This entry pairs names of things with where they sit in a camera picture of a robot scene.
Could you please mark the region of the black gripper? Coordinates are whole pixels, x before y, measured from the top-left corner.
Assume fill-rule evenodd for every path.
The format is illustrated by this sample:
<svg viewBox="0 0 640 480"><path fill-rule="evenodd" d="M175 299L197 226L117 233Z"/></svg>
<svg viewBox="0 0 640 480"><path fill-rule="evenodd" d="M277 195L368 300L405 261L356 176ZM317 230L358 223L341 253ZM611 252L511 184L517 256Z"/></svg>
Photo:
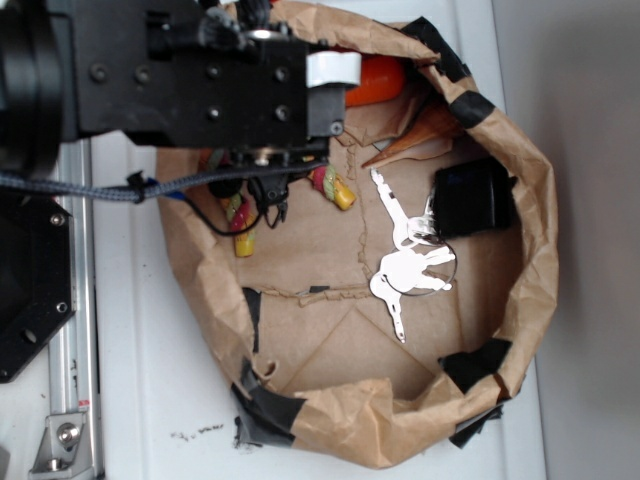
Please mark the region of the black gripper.
<svg viewBox="0 0 640 480"><path fill-rule="evenodd" d="M62 138L120 131L142 146L226 148L266 161L324 158L342 134L360 58L285 21L194 1L65 1Z"/></svg>

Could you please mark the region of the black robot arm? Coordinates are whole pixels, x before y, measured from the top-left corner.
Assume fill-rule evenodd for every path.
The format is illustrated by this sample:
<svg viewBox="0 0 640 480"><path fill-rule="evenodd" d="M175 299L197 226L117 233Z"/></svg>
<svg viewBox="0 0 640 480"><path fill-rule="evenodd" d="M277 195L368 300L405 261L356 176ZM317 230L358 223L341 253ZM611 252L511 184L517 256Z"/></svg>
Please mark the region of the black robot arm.
<svg viewBox="0 0 640 480"><path fill-rule="evenodd" d="M121 132L140 146L324 157L361 57L305 40L267 1L8 1L1 10L1 167Z"/></svg>

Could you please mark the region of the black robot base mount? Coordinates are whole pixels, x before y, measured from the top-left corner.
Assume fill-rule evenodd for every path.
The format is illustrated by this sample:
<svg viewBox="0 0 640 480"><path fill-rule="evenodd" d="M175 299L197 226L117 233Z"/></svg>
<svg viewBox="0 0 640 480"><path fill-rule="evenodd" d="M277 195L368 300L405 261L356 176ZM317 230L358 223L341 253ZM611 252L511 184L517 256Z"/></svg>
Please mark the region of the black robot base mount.
<svg viewBox="0 0 640 480"><path fill-rule="evenodd" d="M74 313L72 216L51 198L1 196L1 382L14 381Z"/></svg>

